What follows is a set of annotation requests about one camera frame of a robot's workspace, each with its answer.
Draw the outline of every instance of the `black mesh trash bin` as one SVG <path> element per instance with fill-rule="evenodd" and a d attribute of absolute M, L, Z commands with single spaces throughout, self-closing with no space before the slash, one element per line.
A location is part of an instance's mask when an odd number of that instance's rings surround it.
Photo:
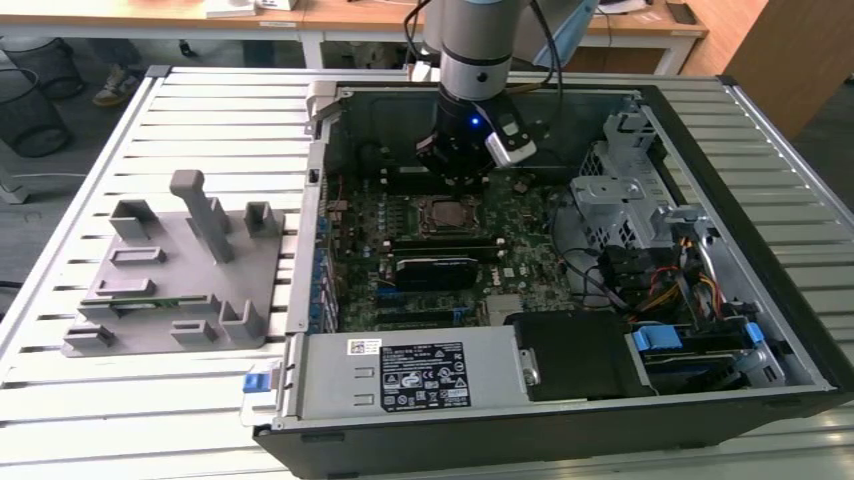
<path fill-rule="evenodd" d="M 18 68 L 36 72 L 48 98 L 68 98 L 83 91 L 72 49 L 62 38 L 3 37 L 0 50 Z"/>
<path fill-rule="evenodd" d="M 22 157 L 43 157 L 71 140 L 71 132 L 30 70 L 0 70 L 0 140 Z"/>

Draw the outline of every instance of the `white table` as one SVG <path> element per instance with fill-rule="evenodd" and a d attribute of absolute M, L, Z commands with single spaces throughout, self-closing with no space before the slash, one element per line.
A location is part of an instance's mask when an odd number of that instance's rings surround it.
<path fill-rule="evenodd" d="M 243 374 L 283 353 L 274 315 L 258 350 L 67 359 L 75 307 L 106 254 L 104 214 L 144 198 L 179 209 L 174 169 L 202 169 L 226 209 L 288 210 L 274 305 L 288 304 L 315 79 L 400 81 L 400 72 L 176 68 L 146 79 L 8 316 L 0 323 L 0 478 L 287 480 L 240 424 Z M 579 76 L 569 83 L 655 83 L 842 348 L 854 356 L 851 214 L 737 89 L 715 79 Z M 689 200 L 695 198 L 669 164 Z M 707 449 L 647 452 L 431 473 L 445 479 L 850 478 L 847 408 L 779 422 Z M 426 478 L 408 475 L 402 478 Z"/>

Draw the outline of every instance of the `green circuit board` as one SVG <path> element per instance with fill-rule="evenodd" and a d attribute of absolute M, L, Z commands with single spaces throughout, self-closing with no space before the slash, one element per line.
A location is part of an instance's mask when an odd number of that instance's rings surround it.
<path fill-rule="evenodd" d="M 538 185 L 533 175 L 493 172 L 479 195 L 451 198 L 437 195 L 391 195 L 379 181 L 344 178 L 330 192 L 339 331 L 431 328 L 427 322 L 384 324 L 383 314 L 454 311 L 454 326 L 489 325 L 485 299 L 518 294 L 523 311 L 574 308 L 566 269 L 551 246 L 549 216 L 561 201 L 561 188 Z M 426 205 L 445 200 L 466 206 L 467 225 L 442 225 L 424 213 Z M 439 229 L 437 234 L 430 230 Z M 495 264 L 481 264 L 473 288 L 449 292 L 398 292 L 392 262 L 382 253 L 387 239 L 501 237 L 507 254 Z"/>

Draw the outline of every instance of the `blue plastic clip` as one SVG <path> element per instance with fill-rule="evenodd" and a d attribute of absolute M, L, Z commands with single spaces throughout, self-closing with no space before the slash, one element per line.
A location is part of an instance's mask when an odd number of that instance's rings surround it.
<path fill-rule="evenodd" d="M 745 325 L 745 330 L 747 331 L 747 335 L 750 335 L 753 344 L 759 345 L 765 341 L 765 334 L 762 333 L 759 324 L 757 322 L 749 322 L 747 325 Z"/>
<path fill-rule="evenodd" d="M 649 325 L 631 334 L 638 351 L 682 348 L 682 340 L 671 325 Z"/>
<path fill-rule="evenodd" d="M 268 392 L 271 385 L 270 373 L 247 373 L 243 377 L 243 393 Z"/>

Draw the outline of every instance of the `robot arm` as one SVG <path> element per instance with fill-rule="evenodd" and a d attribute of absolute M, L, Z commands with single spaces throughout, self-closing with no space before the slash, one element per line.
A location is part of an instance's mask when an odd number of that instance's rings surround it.
<path fill-rule="evenodd" d="M 418 144 L 416 155 L 449 184 L 470 185 L 497 165 L 509 167 L 530 158 L 537 153 L 535 140 L 546 131 L 542 122 L 526 124 L 506 92 L 529 0 L 427 2 L 426 48 L 442 54 L 442 75 L 434 131 Z M 597 3 L 575 0 L 569 7 L 571 13 L 561 26 L 569 34 L 562 43 L 567 59 Z M 566 1 L 561 4 L 566 12 Z"/>

